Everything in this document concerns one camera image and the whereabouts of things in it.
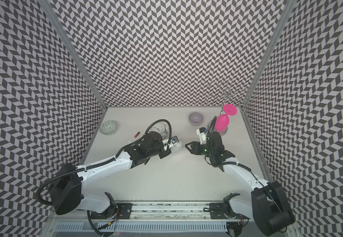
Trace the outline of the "white alarm clock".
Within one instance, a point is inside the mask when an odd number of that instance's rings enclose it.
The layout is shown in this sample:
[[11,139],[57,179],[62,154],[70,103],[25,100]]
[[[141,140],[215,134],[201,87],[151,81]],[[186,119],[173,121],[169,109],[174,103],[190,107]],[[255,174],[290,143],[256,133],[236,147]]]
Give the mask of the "white alarm clock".
[[168,143],[169,150],[172,154],[177,153],[182,150],[182,142],[177,136],[173,136]]
[[169,137],[169,126],[165,122],[158,122],[153,125],[150,131],[159,133],[162,136],[162,139],[168,139]]

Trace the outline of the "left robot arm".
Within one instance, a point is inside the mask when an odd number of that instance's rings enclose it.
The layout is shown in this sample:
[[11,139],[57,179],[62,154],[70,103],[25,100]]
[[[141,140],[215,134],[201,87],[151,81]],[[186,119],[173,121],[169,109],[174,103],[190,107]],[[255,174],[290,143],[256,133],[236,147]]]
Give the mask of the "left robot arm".
[[53,177],[42,183],[35,198],[44,205],[52,206],[57,215],[71,211],[85,210],[98,216],[110,218],[118,210],[118,205],[109,192],[95,196],[88,192],[88,187],[120,171],[145,165],[154,156],[163,159],[172,153],[172,136],[164,140],[158,132],[151,131],[156,124],[164,122],[169,131],[171,124],[166,119],[152,123],[138,140],[123,146],[115,156],[88,165],[64,165]]

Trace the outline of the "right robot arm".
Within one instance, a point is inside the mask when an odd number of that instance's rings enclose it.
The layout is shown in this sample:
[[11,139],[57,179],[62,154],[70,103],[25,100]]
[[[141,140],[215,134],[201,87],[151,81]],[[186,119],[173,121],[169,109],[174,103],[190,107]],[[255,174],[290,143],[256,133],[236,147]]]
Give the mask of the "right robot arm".
[[199,128],[200,140],[187,143],[185,147],[193,155],[204,156],[210,166],[230,175],[249,193],[250,201],[240,198],[239,193],[226,196],[223,200],[225,214],[228,217],[239,214],[253,220],[268,237],[287,229],[296,218],[283,187],[277,181],[269,182],[257,176],[225,149],[215,129],[218,121],[219,118],[214,117],[208,128]]

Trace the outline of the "lilac small bowl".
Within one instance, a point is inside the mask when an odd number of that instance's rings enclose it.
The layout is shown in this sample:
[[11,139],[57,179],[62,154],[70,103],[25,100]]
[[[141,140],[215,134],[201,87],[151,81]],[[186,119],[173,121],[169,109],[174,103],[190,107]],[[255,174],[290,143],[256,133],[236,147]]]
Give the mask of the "lilac small bowl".
[[189,123],[193,126],[199,126],[204,122],[204,116],[199,112],[193,112],[188,116]]

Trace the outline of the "pink plastic wine glass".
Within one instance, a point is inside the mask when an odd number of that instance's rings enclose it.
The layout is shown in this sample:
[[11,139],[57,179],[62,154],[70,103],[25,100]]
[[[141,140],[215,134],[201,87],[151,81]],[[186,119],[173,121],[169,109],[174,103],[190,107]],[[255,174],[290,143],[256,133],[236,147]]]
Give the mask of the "pink plastic wine glass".
[[225,104],[222,111],[223,113],[217,117],[215,124],[215,130],[218,132],[225,131],[230,123],[229,117],[236,115],[238,112],[236,106],[232,104]]

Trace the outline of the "green patterned glass dish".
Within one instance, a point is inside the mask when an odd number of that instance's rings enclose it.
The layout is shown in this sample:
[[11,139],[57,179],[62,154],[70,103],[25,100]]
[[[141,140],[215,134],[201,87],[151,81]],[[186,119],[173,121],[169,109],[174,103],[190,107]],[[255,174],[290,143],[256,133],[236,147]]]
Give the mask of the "green patterned glass dish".
[[116,121],[108,120],[101,124],[99,132],[103,135],[113,135],[117,131],[118,124]]

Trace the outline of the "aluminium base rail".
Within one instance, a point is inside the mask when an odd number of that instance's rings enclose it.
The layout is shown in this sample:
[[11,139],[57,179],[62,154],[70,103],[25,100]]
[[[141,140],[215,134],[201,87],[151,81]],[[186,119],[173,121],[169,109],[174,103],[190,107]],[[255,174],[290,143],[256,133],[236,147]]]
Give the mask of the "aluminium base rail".
[[282,208],[268,201],[254,204],[240,199],[229,201],[117,201],[92,211],[93,220],[109,221],[254,221],[273,218]]

